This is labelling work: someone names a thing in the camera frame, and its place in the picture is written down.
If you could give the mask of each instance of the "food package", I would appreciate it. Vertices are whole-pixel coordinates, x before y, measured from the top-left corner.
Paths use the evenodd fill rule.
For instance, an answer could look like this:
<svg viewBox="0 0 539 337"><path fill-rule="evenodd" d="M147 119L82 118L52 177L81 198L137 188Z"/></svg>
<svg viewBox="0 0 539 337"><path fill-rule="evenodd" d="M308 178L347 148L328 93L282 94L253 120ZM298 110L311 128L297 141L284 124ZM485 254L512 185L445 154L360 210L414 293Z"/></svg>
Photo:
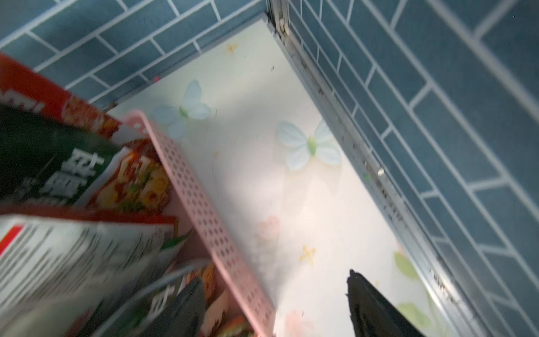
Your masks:
<svg viewBox="0 0 539 337"><path fill-rule="evenodd" d="M148 264L142 273L117 288L103 298L98 308L85 324L78 337L86 337L93 333L97 327L104 323L121 305L123 305L137 291L162 277L165 270L178 255L180 249L190 237L192 229L186 234L166 241L157 256Z"/></svg>
<svg viewBox="0 0 539 337"><path fill-rule="evenodd" d="M176 231L170 216L0 208L0 335L72 335L111 290L164 270Z"/></svg>
<svg viewBox="0 0 539 337"><path fill-rule="evenodd" d="M172 266L166 273L172 272L176 270L176 268L177 267ZM184 289L187 286L187 284L189 284L189 282L194 280L196 277L200 277L202 280L202 283L204 283L204 292L206 293L206 302L208 302L209 304L211 302L211 299L213 298L215 289L217 288L217 283L215 279L215 264L213 264L213 262L208 262L207 265L185 274L179 286L180 290Z"/></svg>
<svg viewBox="0 0 539 337"><path fill-rule="evenodd" d="M163 166L79 128L0 106L0 204L160 214Z"/></svg>
<svg viewBox="0 0 539 337"><path fill-rule="evenodd" d="M253 328L243 315L237 316L223 326L215 337L251 337Z"/></svg>
<svg viewBox="0 0 539 337"><path fill-rule="evenodd" d="M101 325L92 337L136 337L145 333L152 322L177 298L183 290L192 286L184 286L184 277L193 271L200 270L210 263L209 260L193 260L184 263L171 273L137 292L124 305L122 305L107 321ZM202 295L202 310L199 311L199 324L202 324L206 308L205 298ZM175 325L182 324L182 317L177 317Z"/></svg>
<svg viewBox="0 0 539 337"><path fill-rule="evenodd" d="M199 337L211 337L225 321L229 312L230 292L225 290L206 310Z"/></svg>
<svg viewBox="0 0 539 337"><path fill-rule="evenodd" d="M157 153L147 135L118 122L31 69L0 54L0 104L76 126L126 146L156 162Z"/></svg>

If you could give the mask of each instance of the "butterfly pattern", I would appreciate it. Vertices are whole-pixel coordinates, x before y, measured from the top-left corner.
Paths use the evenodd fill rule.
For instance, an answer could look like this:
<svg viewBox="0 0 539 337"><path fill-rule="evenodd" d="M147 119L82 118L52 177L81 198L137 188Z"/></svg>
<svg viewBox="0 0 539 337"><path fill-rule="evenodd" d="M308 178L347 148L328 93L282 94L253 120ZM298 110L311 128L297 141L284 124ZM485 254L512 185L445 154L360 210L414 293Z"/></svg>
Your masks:
<svg viewBox="0 0 539 337"><path fill-rule="evenodd" d="M279 142L292 150L286 157L286 165L290 171L299 171L316 157L322 162L336 166L341 164L341 152L333 144L333 134L324 120L321 120L314 135L305 136L299 127L290 122L279 122L277 126Z"/></svg>
<svg viewBox="0 0 539 337"><path fill-rule="evenodd" d="M182 105L179 108L158 106L152 110L149 117L168 125L168 135L173 139L179 139L185 134L189 119L204 120L210 116L211 108L200 102L201 97L201 85L197 80L193 80L187 84Z"/></svg>

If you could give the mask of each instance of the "tile grout line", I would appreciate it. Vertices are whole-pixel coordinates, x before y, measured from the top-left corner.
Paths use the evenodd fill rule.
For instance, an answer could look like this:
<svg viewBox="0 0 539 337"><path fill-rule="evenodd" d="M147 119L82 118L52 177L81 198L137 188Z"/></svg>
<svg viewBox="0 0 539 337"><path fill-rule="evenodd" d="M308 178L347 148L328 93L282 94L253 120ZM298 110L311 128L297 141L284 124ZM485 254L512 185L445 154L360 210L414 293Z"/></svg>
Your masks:
<svg viewBox="0 0 539 337"><path fill-rule="evenodd" d="M451 244L449 243L449 240L446 239L446 238L439 238L439 237L437 237L437 236L432 236L432 235L430 235L429 237L430 237L430 239L433 240L435 243L445 243L445 244L451 245Z"/></svg>
<svg viewBox="0 0 539 337"><path fill-rule="evenodd" d="M390 133L391 131L393 131L393 127L391 125L389 125L385 130L384 132L381 133L380 137L382 138L382 140L384 140Z"/></svg>
<svg viewBox="0 0 539 337"><path fill-rule="evenodd" d="M165 55L162 55L161 57L155 59L154 61L152 61L150 64L146 65L145 67L139 69L138 71L134 72L133 74L129 75L128 77L124 78L123 80L121 80L120 82L116 83L115 85L111 86L108 90L105 90L103 91L102 93L100 93L99 95L91 98L90 100L88 100L89 103L93 103L95 102L96 100L100 99L101 97L105 96L106 94L108 94L109 92L111 92L112 90L115 90L116 88L118 88L119 86L121 86L122 84L128 82L129 80L133 79L134 77L136 77L137 75L143 73L144 71L150 69L151 67L153 67L154 65L158 64L159 62L161 62L162 60L165 60L167 57L169 57L170 55L176 53L177 51L179 51L180 49L186 47L187 45L189 45L190 43L192 43L194 40L196 39L199 39L200 37L206 35L208 32L210 32L211 30L225 24L226 22L228 22L229 20L235 18L236 16L238 16L240 13L244 12L245 10L253 7L254 5L258 4L259 2L261 1L264 1L264 0L252 0L251 2L249 2L248 4L244 5L243 7L239 8L238 10L236 10L235 12L231 13L230 15L228 15L225 19L221 20L220 22L216 22L215 24L213 24L212 26L208 27L207 29L203 30L202 32L200 32L199 34L195 35L194 37L192 37L191 39L185 41L184 43L182 43L181 45L175 47L174 49L172 49L171 51L169 51L168 53L166 53ZM81 80L83 80L84 78L88 77L89 75L93 74L94 72L96 71L99 71L101 70L103 67L105 67L103 65L100 65L92 70L90 70L89 72L87 72L86 74L82 75L79 79L77 79L76 81L80 82Z"/></svg>
<svg viewBox="0 0 539 337"><path fill-rule="evenodd" d="M43 61L39 65L35 66L34 71L35 72L40 72L41 70L43 70L43 68L50 66L51 64L53 64L54 62L56 62L60 58L66 56L67 54L71 53L73 50L75 50L78 47L84 45L84 43L86 43L86 42L90 41L91 39L93 39L96 35L99 35L99 34L103 33L105 30L109 29L110 27L117 24L118 22L124 20L125 18L130 16L132 13L136 12L137 10L141 9L142 7L146 6L147 4L149 4L149 3L153 2L153 1L155 1L155 0L143 0L143 1L139 2L139 3L137 3L135 6L131 7L129 9L129 11L123 12L122 14L116 16L115 18L113 18L112 20L110 20L109 22L104 24L103 26L100 26L99 28L97 28L94 31L90 32L88 35L81 38L77 42L73 43L72 45L68 46L67 48L64 48L59 54L57 54L57 55L51 57L50 59L48 59L46 61Z"/></svg>
<svg viewBox="0 0 539 337"><path fill-rule="evenodd" d="M210 0L210 3L215 13L215 16L217 17L217 22L221 21L221 14L219 14L219 11L217 10L217 6L215 5L215 0Z"/></svg>
<svg viewBox="0 0 539 337"><path fill-rule="evenodd" d="M349 91L349 88L346 84L344 84L344 81L341 79L340 77L340 74L336 74L337 78L341 81L341 83L343 84L344 88ZM380 110L381 114L385 117L385 112L380 109L380 106L378 104L378 102L376 100L373 100L373 103L377 106L377 108ZM395 156L393 155L393 153L391 152L391 150L387 147L387 145L385 144L385 142L383 141L383 139L380 139L380 136L378 135L377 131L376 131L376 128L374 127L374 125L372 124L372 122L370 121L369 117L367 116L367 114L365 113L365 111L360 107L360 105L358 103L356 103L356 107L355 109L356 110L356 113L358 110L361 111L361 113L363 114L363 116L365 117L367 123L369 123L370 127L372 128L372 130L374 131L374 133L376 134L376 136L379 138L380 142L382 143L382 146L384 146L384 148L386 149L386 151L388 151L388 154L391 156L391 158L393 159L395 165L397 165L398 169L400 170L400 172L403 174L404 178L406 179L407 183L410 185L410 188L412 189L412 191L416 194L417 197L419 197L419 192L417 191L416 187L413 185L413 183L411 182L411 179L408 177L406 171L404 169L402 169L402 166L400 165L400 163L397 161L397 159L395 158ZM357 124L357 121L355 119L352 120L352 122L356 125ZM392 126L392 122L391 120L388 120L388 125ZM419 161L417 160L417 158L415 157L415 154L413 154L411 152L411 149L408 147L408 144L406 142L404 142L404 140L402 139L401 135L399 134L398 131L395 131L395 136L399 139L399 141L402 143L403 147L406 149L406 151L409 153L410 157L412 158L412 160L416 163L416 165L418 166L418 168L421 170L421 172L423 173L423 175L425 175L425 178L427 179L427 181L429 182L429 184L431 185L431 187L433 188L434 191L437 191L438 192L438 195L440 196L440 199L441 200L445 200L445 198L441 195L441 193L438 191L438 188L436 186L436 184L433 183L433 181L430 179L429 175L426 174L425 170L423 169L423 167L420 165ZM371 147L371 151L372 153L376 153L376 150L374 148ZM400 190L400 187L396 184L394 184L394 187L395 189L398 191L398 193L401 195L401 197L403 199L406 199L404 197L404 194L402 193L402 191ZM432 220L436 223L436 225L438 226L438 229L445 234L445 236L447 237L447 233L445 232L444 228L439 224L438 222L438 219L434 216L434 214L432 213L432 211L430 210L430 208L427 206L426 202L419 198L420 202L422 203L423 207L425 208L425 210L427 211L427 213L429 213L429 215L431 216ZM411 207L408 207L408 209L414 214L414 216L416 217L418 223L420 223L420 226L421 226L421 223L422 221L420 220L419 216L417 216L416 214L416 211L411 208ZM453 246L453 243L449 240L450 242L450 245L453 247L453 249L455 250L455 252L459 255L459 257L461 258L463 264L469 268L469 266L466 264L465 260L460 256L460 252L456 249L455 246Z"/></svg>
<svg viewBox="0 0 539 337"><path fill-rule="evenodd" d="M183 18L191 15L193 12L196 12L197 10L199 10L200 8L202 8L203 6L206 6L207 4L209 3L209 0L205 0L205 1L202 1L200 3L198 3L196 6L194 6L193 8L191 8L189 11L185 12L184 14L182 14L180 17L177 17L171 21L169 21L166 25L164 26L161 26L159 29L151 32L150 34L146 35L145 37L141 38L138 42L132 44L130 47L128 47L127 49L123 50L122 52L120 52L118 55L115 55L113 57L111 57L110 59L106 60L105 62L103 62L102 64L100 64L99 66L95 67L94 69L91 69L89 70L87 73L83 74L81 77L79 77L78 79L76 80L73 80L71 83L67 84L65 86L65 88L70 88L72 87L73 85L77 84L78 82L80 82L81 80L84 79L84 77L87 77L89 74L91 73L94 73L96 71L99 71L101 69L103 69L104 67L108 66L109 64L111 64L112 62L118 60L120 57L126 55L127 53L135 50L137 47L139 47L140 45L142 45L143 43L146 43L149 41L150 38L153 38L155 37L157 34L163 32L164 30L170 28L171 26L175 25L176 23L180 22ZM220 25L220 22L217 22L215 23L213 26L211 27L217 27L218 25Z"/></svg>
<svg viewBox="0 0 539 337"><path fill-rule="evenodd" d="M489 246L486 244L479 243L477 244L477 247L483 252L483 253L489 253L489 254L496 254L506 257L513 257L510 251L508 251L505 248L499 248L494 246Z"/></svg>
<svg viewBox="0 0 539 337"><path fill-rule="evenodd" d="M492 227L494 229L494 231L496 232L496 234L498 236L500 236L500 238L502 239L502 241L504 242L504 244L506 244L511 252L514 254L514 258L516 258L516 260L519 262L519 264L522 266L523 270L525 271L526 275L530 278L530 280L536 285L536 287L539 288L539 280L537 280L537 278L534 276L534 273L531 271L531 269L529 268L529 266L525 263L525 261L523 260L523 258L520 256L520 254L517 252L517 250L513 247L512 243L510 242L510 240L506 237L505 233L503 233L503 231L499 228L497 222L490 216L490 214L488 213L488 211L484 208L484 206L481 204L481 202L478 200L478 198L475 196L475 194L468 188L468 185L466 184L465 180L460 176L460 174L458 173L458 171L456 170L456 168L453 166L453 164L450 162L450 160L446 157L445 153L441 150L441 148L438 146L438 144L436 143L436 141L434 140L434 138L432 138L432 136L430 135L430 133L428 132L427 128L423 125L423 123L421 123L421 121L417 118L417 116L413 113L413 111L411 109L409 109L407 106L406 106L406 103L405 103L405 100L400 96L400 94L398 93L397 89L393 86L393 84L391 83L391 81L389 81L389 79L385 76L385 74L383 73L380 73L381 76L383 77L384 79L384 82L390 87L390 89L393 91L393 94L395 95L395 97L397 98L397 100L399 101L399 103L405 108L405 110L408 112L408 115L411 117L411 119L414 121L414 123L419 127L419 129L421 130L421 132L424 134L424 136L427 138L427 141L429 142L429 144L434 148L434 150L438 153L438 155L440 156L442 162L444 163L444 165L447 167L447 169L451 172L451 174L457 179L457 181L459 182L459 184L462 186L463 190L466 192L466 194L470 197L470 199L472 200L473 204L475 205L475 207L479 210L479 212L484 216L485 220L487 221L487 223L489 223L490 227ZM419 166L419 168L422 170L423 174L426 174L426 171L424 170L423 166Z"/></svg>
<svg viewBox="0 0 539 337"><path fill-rule="evenodd" d="M410 103L408 103L408 107L410 109L415 109L415 107L425 98L425 96L428 95L431 89L431 84L429 82L426 82L423 88L421 88L417 92L417 94L410 100Z"/></svg>
<svg viewBox="0 0 539 337"><path fill-rule="evenodd" d="M123 3L123 0L116 0L116 2L118 3L118 5L120 5L120 7L122 7L124 12L127 12L129 10L129 8L127 8L126 4Z"/></svg>
<svg viewBox="0 0 539 337"><path fill-rule="evenodd" d="M112 47L112 46L110 45L110 43L107 42L105 39L103 39L103 37L102 37L101 35L97 34L97 35L95 36L95 38L96 38L99 42L103 43L104 46L107 47L110 51L112 51L112 53L113 53L114 55L118 55L118 51L116 50L116 48Z"/></svg>
<svg viewBox="0 0 539 337"><path fill-rule="evenodd" d="M374 76L374 73L376 72L376 66L373 64L371 66L371 69L369 70L369 74L367 75L367 78L365 79L365 86L368 87L370 80L372 79L372 76Z"/></svg>
<svg viewBox="0 0 539 337"><path fill-rule="evenodd" d="M475 144L482 150L482 153L489 159L493 167L498 171L501 177L505 178L508 184L511 186L513 191L519 197L519 200L527 207L527 209L534 215L536 219L539 220L539 208L528 195L528 193L521 187L520 183L511 175L505 165L497 155L490 149L490 147L485 143L485 141L478 135L477 131L468 124L466 118L462 116L460 110L454 105L454 103L445 95L445 93L433 86L434 92L440 98L442 103L447 107L447 109L452 113L453 117L461 125L463 130L468 134L468 136L475 142Z"/></svg>
<svg viewBox="0 0 539 337"><path fill-rule="evenodd" d="M196 40L193 41L193 45L195 46L196 50L198 51L199 54L202 54L202 50L201 50L201 47L198 45L198 42L196 42Z"/></svg>
<svg viewBox="0 0 539 337"><path fill-rule="evenodd" d="M307 5L307 8L308 8L307 10L310 10L311 13L314 13L314 10L310 7L310 4L306 3L306 5ZM294 12L296 12L296 14L297 14L296 8L294 8L294 6L292 6L292 10L293 10ZM310 34L311 37L313 38L313 40L316 42L316 47L317 47L316 62L318 63L318 61L319 61L319 59L320 59L320 52L322 52L322 54L323 54L322 56L323 56L323 57L325 57L327 60L329 60L328 56L326 55L326 52L324 52L324 50L322 49L322 47L319 45L319 42L318 42L318 41L316 40L316 38L314 37L313 33L310 31L310 28L307 26L307 24L305 23L305 21L303 21L303 18L302 18L302 17L300 17L300 21L301 21L301 23L304 25L304 28L307 30L307 33ZM345 58L344 54L340 51L340 49L337 49L337 50L338 50L339 53L340 53L340 57L341 57L341 58ZM331 62L329 62L329 61L328 61L328 63L331 65L331 69L332 69L332 70L335 70L334 65L333 65ZM325 74L325 72L324 72L321 68L320 68L320 71L325 75L326 78L328 78L327 75ZM336 76L339 78L339 80L340 80L341 82L343 82L343 81L341 80L341 76L339 75L338 71L335 71L335 74L336 74ZM348 88L348 86L344 85L344 88L345 88L345 90L347 91L347 93L350 95L350 98L354 101L354 103L355 103L355 104L358 104L356 98L354 97L354 95L352 94L352 91Z"/></svg>
<svg viewBox="0 0 539 337"><path fill-rule="evenodd" d="M518 311L518 307L515 307L515 304L514 303L511 303L511 301L508 301L507 299L503 298L503 297L500 297L499 295L496 295L496 294L493 294L491 292L488 292L486 291L487 293L487 296L490 297L490 299L492 300L492 302L498 302L500 304L503 304L505 305L506 307L509 307L511 309L514 309L516 311Z"/></svg>
<svg viewBox="0 0 539 337"><path fill-rule="evenodd" d="M393 17L391 18L391 23L389 26L393 29L395 29L395 26L397 26L397 22L399 21L400 15L404 11L404 7L406 6L406 3L408 0L400 0L399 4L397 5L397 8L395 9L395 13L393 13Z"/></svg>
<svg viewBox="0 0 539 337"><path fill-rule="evenodd" d="M473 192L499 187L509 187L507 180L502 177L496 177L468 183L468 188Z"/></svg>
<svg viewBox="0 0 539 337"><path fill-rule="evenodd" d="M433 189L431 191L423 192L419 194L419 198L421 199L428 199L432 197L437 197L440 195L440 192L436 189Z"/></svg>
<svg viewBox="0 0 539 337"><path fill-rule="evenodd" d="M139 77L142 78L146 83L152 84L152 82L146 76L144 76L144 74L140 73Z"/></svg>
<svg viewBox="0 0 539 337"><path fill-rule="evenodd" d="M419 127L419 129L421 130L421 132L424 134L424 136L427 138L427 141L431 144L431 146L435 149L435 151L438 153L438 155L440 156L440 158L442 159L442 161L444 162L445 166L449 169L449 171L453 174L453 176L457 179L457 181L463 186L463 189L465 192L467 192L468 196L470 197L470 199L472 200L472 202L474 203L475 207L479 210L479 212L484 216L485 220L487 221L487 223L490 225L491 228L494 229L494 231L496 232L496 234L498 234L498 236L500 236L502 242L506 245L506 247L508 248L508 251L512 254L512 257L514 259L516 259L519 264L520 264L520 267L524 270L524 272L526 273L526 275L528 276L528 278L536 285L537 287L537 284L536 284L536 279L534 279L533 277L533 274L528 274L528 271L526 269L526 267L528 267L526 264L525 264L525 261L523 261L523 258L520 256L520 254L517 252L517 250L512 246L511 242L509 241L509 239L507 239L507 237L505 236L505 234L503 233L503 231L501 231L501 229L498 227L498 224L494 221L494 219L492 219L490 217L490 214L488 213L488 211L484 208L484 206L479 202L479 200L477 199L477 197L472 193L470 192L468 189L467 189L467 186L465 184L462 183L462 177L460 177L460 175L458 174L458 172L456 171L456 169L452 166L452 164L450 164L450 162L448 162L448 159L445 157L445 154L441 151L441 149L438 148L438 145L437 143L435 143L434 139L431 139L431 136L430 134L428 133L427 129L425 128L425 126L423 126L422 123L420 123L419 119L417 119L417 117L415 116L415 114L413 114L412 112L409 112L409 115L412 117L412 120L416 123L416 125ZM460 230L462 231L462 233L464 234L464 236L468 239L469 243L471 244L472 247L474 247L474 249L477 251L477 253L479 254L479 257L481 258L481 260L485 263L485 265L487 266L487 268L490 270L490 272L492 273L494 279L499 283L499 286L509 295L509 297L511 298L511 300L513 300L515 303L519 303L518 301L516 301L515 297L513 296L513 294L511 293L511 291L509 290L509 288L507 287L507 285L505 284L505 282L502 280L502 278L498 275L497 271L495 268L492 267L492 265L490 264L490 261L488 261L488 259L485 257L485 255L483 254L483 252L479 249L479 247L477 246L477 243L473 240L473 237L469 234L467 228L464 226L464 224L462 223L462 221L460 220L460 218L457 216L457 214L454 212L453 208L450 206L450 204L447 202L447 200L445 199L445 196L443 194L440 193L440 200L442 201L442 203L444 204L444 207L447 209L447 211L451 214L451 217L453 218L454 221L456 221L456 223L458 224ZM524 320L526 320L527 322L531 322L530 318L527 316L527 313L522 310L519 310L519 313L522 315L522 317L524 318ZM535 330L533 328L534 332L536 334L539 335L538 331Z"/></svg>
<svg viewBox="0 0 539 337"><path fill-rule="evenodd" d="M354 8L354 0L350 0L348 4L348 11L346 12L346 23L350 23L350 18L352 17L352 8Z"/></svg>
<svg viewBox="0 0 539 337"><path fill-rule="evenodd" d="M103 87L105 87L106 89L109 89L110 86L108 83L106 83L105 81L103 81L102 79L100 79L99 77L97 77L96 75L90 75L88 76L89 78L93 79L94 81L96 81L97 83L99 83L100 85L102 85Z"/></svg>
<svg viewBox="0 0 539 337"><path fill-rule="evenodd" d="M539 103L524 85L515 78L509 69L500 62L495 55L483 44L475 39L467 28L455 17L453 13L440 0L426 0L434 12L445 21L453 32L474 53L483 65L490 70L491 74L498 79L502 87L528 110L528 113L539 122Z"/></svg>
<svg viewBox="0 0 539 337"><path fill-rule="evenodd" d="M29 30L28 32L26 32L26 35L28 35L29 37L31 37L32 39L34 39L36 42L38 43L41 43L42 45L44 45L46 48L50 49L52 52L54 52L55 54L58 54L60 51L58 49L56 49L52 44L48 43L47 41L43 40L42 38L40 38L39 36L37 36L34 32L32 32L31 30Z"/></svg>
<svg viewBox="0 0 539 337"><path fill-rule="evenodd" d="M339 53L338 61L337 61L337 73L339 72L339 68L341 67L341 61L342 61L342 54Z"/></svg>
<svg viewBox="0 0 539 337"><path fill-rule="evenodd" d="M492 11L475 27L473 36L481 40L488 31L494 27L503 16L515 5L517 0L502 0Z"/></svg>
<svg viewBox="0 0 539 337"><path fill-rule="evenodd" d="M35 28L39 24L45 22L46 20L50 19L57 13L61 12L65 8L72 5L77 0L64 0L60 3L54 5L53 7L49 8L45 12L41 13L37 18L34 20L26 23L22 27L19 27L15 31L11 32L8 36L4 37L2 40L0 40L0 48L4 47L6 44L12 42L13 40L18 39L20 36L22 36L24 33L30 31L31 29Z"/></svg>
<svg viewBox="0 0 539 337"><path fill-rule="evenodd" d="M179 11L178 11L178 8L176 8L176 5L174 4L174 2L172 2L172 0L167 0L167 3L169 4L170 9L174 12L174 15L178 17Z"/></svg>
<svg viewBox="0 0 539 337"><path fill-rule="evenodd" d="M154 47L155 47L157 50L159 50L159 53L161 53L161 55L165 55L165 54L166 54L165 51L161 48L161 46L159 46L159 44L157 43L157 41L154 40L153 37L150 37L150 42L151 42L151 44L154 45Z"/></svg>
<svg viewBox="0 0 539 337"><path fill-rule="evenodd" d="M354 119L354 116L356 115L358 108L359 108L359 105L356 103L356 105L354 106L354 110L352 110L352 113L350 114L352 116L352 119Z"/></svg>
<svg viewBox="0 0 539 337"><path fill-rule="evenodd" d="M345 28L348 30L352 38L356 41L356 43L360 46L360 48L363 50L365 55L370 59L370 61L377 65L378 67L378 73L384 77L384 80L387 83L390 83L390 87L392 88L393 92L396 93L396 96L399 98L400 93L398 93L398 90L396 90L393 87L393 84L391 81L389 81L389 78L387 75L385 75L385 72L383 69L380 68L380 66L377 64L374 57L370 54L370 52L367 50L367 48L363 45L361 40L356 36L356 33L351 30L349 25L347 25L344 22L344 19L341 16L341 13L337 10L335 5L332 3L331 0L327 0L328 4L334 9L335 13L337 14L338 18L341 20ZM535 203L532 201L531 197L528 196L527 192L520 186L519 183L509 174L508 170L505 168L505 166L502 164L501 160L498 159L498 157L494 154L492 150L483 142L483 139L478 136L476 131L468 124L466 119L461 115L461 112L458 108L456 108L451 100L447 97L445 92L441 89L441 87L434 81L434 79L431 77L431 75L428 73L428 71L423 68L423 65L419 60L415 57L415 55L408 49L408 47L404 44L404 42L398 37L390 28L387 27L387 24L385 24L381 18L381 14L377 12L376 9L374 9L374 6L367 2L367 0L363 0L363 3L369 8L371 13L375 16L375 18L378 20L378 23L382 26L382 28L386 31L386 33L392 38L392 40L395 42L395 44L400 47L401 51L406 55L408 60L412 63L412 65L419 71L419 73L426 79L427 82L431 83L432 89L434 92L438 95L438 97L446 104L450 112L453 114L453 116L460 122L463 129L468 133L468 135L472 138L472 140L475 141L475 143L478 145L478 147L482 150L482 152L487 156L487 158L490 160L491 164L500 172L502 172L502 175L504 175L507 180L509 181L511 187L513 190L517 193L520 200L528 207L528 209L534 214L534 216L539 220L539 209L535 205Z"/></svg>

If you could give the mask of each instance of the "plastic wrapper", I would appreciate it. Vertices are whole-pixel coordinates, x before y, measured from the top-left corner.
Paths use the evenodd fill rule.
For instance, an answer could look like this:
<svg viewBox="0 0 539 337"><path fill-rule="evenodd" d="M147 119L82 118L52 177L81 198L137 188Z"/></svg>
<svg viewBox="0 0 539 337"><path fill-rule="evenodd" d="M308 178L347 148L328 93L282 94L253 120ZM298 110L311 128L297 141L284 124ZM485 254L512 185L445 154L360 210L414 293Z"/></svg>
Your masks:
<svg viewBox="0 0 539 337"><path fill-rule="evenodd" d="M162 165L75 127L0 106L0 204L160 214Z"/></svg>
<svg viewBox="0 0 539 337"><path fill-rule="evenodd" d="M160 253L184 241L176 231L161 215L2 207L0 335L74 335L111 290L125 299L127 281L165 270L172 254Z"/></svg>
<svg viewBox="0 0 539 337"><path fill-rule="evenodd" d="M203 269L209 263L209 260L194 260L182 264L174 271L148 285L122 305L92 334L92 337L136 337L144 334L154 319L159 317L167 306L189 286L191 281L200 280L200 278L193 278L186 284L184 277L187 274L192 274L193 271ZM202 308L200 324L203 321L205 299L203 299ZM181 321L174 322L178 325L182 325L182 323L186 324Z"/></svg>

